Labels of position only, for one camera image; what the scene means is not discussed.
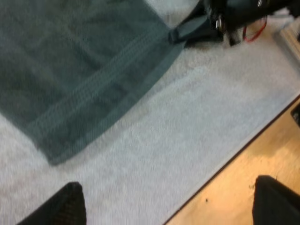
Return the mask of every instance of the wooden floor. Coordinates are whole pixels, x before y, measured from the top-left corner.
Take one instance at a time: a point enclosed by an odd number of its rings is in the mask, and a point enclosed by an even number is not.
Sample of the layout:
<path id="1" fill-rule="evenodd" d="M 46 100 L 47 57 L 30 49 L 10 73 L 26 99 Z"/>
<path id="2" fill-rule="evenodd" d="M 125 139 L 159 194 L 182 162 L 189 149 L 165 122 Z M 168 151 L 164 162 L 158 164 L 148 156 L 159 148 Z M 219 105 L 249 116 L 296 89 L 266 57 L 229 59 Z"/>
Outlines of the wooden floor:
<path id="1" fill-rule="evenodd" d="M 251 225 L 255 179 L 277 178 L 300 194 L 300 128 L 291 117 L 297 100 L 206 185 L 168 225 Z"/>

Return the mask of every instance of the dark gray cloth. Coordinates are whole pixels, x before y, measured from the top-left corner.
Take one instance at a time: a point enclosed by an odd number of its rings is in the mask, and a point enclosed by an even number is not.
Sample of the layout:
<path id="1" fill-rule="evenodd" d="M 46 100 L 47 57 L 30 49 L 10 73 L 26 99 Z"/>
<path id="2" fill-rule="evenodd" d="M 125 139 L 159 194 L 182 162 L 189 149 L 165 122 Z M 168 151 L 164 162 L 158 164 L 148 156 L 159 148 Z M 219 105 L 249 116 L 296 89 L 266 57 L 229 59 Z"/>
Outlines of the dark gray cloth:
<path id="1" fill-rule="evenodd" d="M 61 163 L 169 68 L 168 31 L 142 0 L 3 0 L 0 110 Z"/>

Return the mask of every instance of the textured fabric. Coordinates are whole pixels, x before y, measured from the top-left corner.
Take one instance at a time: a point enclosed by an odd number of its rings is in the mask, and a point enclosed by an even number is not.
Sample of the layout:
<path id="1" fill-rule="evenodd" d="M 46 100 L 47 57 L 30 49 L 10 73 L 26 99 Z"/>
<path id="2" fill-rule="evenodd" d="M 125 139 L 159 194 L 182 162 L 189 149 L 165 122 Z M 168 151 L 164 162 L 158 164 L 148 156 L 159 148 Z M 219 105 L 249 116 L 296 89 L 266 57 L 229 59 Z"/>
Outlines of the textured fabric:
<path id="1" fill-rule="evenodd" d="M 255 183 L 254 225 L 300 224 L 300 196 L 270 176 Z"/>
<path id="2" fill-rule="evenodd" d="M 0 110 L 60 163 L 169 68 L 168 31 L 142 0 L 3 0 Z"/>
<path id="3" fill-rule="evenodd" d="M 85 225 L 83 188 L 68 183 L 18 225 Z"/>
<path id="4" fill-rule="evenodd" d="M 197 2 L 149 1 L 169 25 Z M 269 19 L 250 45 L 183 50 L 128 113 L 58 166 L 0 115 L 0 224 L 21 221 L 71 180 L 83 186 L 89 225 L 164 223 L 300 93 L 272 38 L 283 23 Z"/>

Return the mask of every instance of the black object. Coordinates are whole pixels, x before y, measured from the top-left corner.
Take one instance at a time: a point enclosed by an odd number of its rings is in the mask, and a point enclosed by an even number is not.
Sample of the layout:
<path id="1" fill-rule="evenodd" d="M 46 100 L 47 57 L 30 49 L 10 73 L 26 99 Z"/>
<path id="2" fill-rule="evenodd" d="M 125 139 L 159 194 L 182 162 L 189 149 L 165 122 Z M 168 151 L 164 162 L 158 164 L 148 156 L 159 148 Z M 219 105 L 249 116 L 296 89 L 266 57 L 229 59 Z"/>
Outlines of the black object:
<path id="1" fill-rule="evenodd" d="M 85 225 L 86 211 L 82 186 L 68 183 L 19 225 Z"/>
<path id="2" fill-rule="evenodd" d="M 252 214 L 254 225 L 299 225 L 300 196 L 270 176 L 259 176 Z"/>
<path id="3" fill-rule="evenodd" d="M 169 39 L 174 44 L 222 41 L 227 32 L 229 40 L 233 41 L 232 33 L 238 28 L 285 7 L 294 17 L 299 16 L 299 0 L 203 0 L 183 23 L 170 32 Z"/>
<path id="4" fill-rule="evenodd" d="M 294 118 L 295 122 L 298 124 L 298 126 L 300 127 L 300 104 L 296 106 L 296 108 L 294 108 L 291 111 L 291 115 Z"/>

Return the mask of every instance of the red wire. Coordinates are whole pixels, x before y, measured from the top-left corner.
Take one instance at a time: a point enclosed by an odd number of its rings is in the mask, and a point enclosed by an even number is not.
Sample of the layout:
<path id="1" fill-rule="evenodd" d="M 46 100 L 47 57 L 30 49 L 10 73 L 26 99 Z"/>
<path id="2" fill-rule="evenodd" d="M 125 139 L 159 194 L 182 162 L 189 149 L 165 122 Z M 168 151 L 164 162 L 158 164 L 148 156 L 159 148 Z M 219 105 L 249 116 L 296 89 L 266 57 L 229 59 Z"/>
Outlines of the red wire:
<path id="1" fill-rule="evenodd" d="M 244 29 L 243 29 L 243 40 L 248 42 L 248 43 L 251 43 L 251 42 L 255 41 L 262 34 L 262 32 L 266 28 L 266 26 L 267 26 L 267 18 L 265 18 L 265 22 L 264 22 L 263 26 L 250 39 L 248 39 L 247 36 L 246 36 L 247 26 L 244 27 Z"/>

